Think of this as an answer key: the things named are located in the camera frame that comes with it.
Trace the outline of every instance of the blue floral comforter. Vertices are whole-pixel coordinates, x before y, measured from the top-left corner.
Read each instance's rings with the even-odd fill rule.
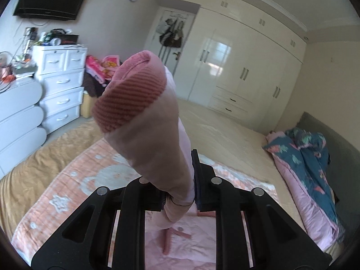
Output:
[[[289,164],[311,198],[331,221],[338,224],[332,190],[325,174],[329,159],[325,137],[321,133],[293,128],[263,149]]]

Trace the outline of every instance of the gray headboard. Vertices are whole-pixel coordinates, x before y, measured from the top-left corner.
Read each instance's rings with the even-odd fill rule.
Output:
[[[309,132],[320,132],[326,138],[331,158],[326,178],[340,200],[336,211],[345,227],[347,243],[360,225],[360,151],[307,112],[296,126]]]

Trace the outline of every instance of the black metal frame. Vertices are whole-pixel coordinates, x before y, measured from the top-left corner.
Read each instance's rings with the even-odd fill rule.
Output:
[[[211,166],[200,163],[196,150],[191,155],[197,208],[216,211],[217,270],[250,269],[241,212],[251,242],[251,269],[345,270],[355,262],[359,238],[329,267],[331,257],[265,191],[234,188],[230,182],[216,178]],[[0,230],[0,269],[144,270],[145,210],[160,211],[165,200],[165,192],[139,179],[112,191],[100,187],[45,242],[31,267]],[[121,214],[109,268],[109,246],[118,210]]]

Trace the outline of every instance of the beige mattress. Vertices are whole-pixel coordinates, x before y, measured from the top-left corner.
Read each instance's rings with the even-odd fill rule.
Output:
[[[199,153],[275,185],[280,205],[302,227],[293,199],[272,157],[261,146],[264,135],[202,106],[179,101],[180,118]],[[94,121],[42,147],[0,181],[0,226],[12,237],[17,224],[54,177],[101,138]]]

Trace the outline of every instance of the pink bedsheet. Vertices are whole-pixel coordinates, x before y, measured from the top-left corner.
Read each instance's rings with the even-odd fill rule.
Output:
[[[262,187],[278,202],[273,185],[260,182],[203,155],[199,157],[202,163],[213,166],[217,176],[230,181],[235,187],[245,190]],[[12,245],[30,264],[36,251],[97,187],[116,189],[138,177],[121,155],[104,139],[99,140],[53,180],[17,226]],[[197,216],[196,207],[193,206],[173,229],[184,234],[171,235],[168,255],[163,254],[165,231],[145,234],[147,270],[215,269],[215,218]]]

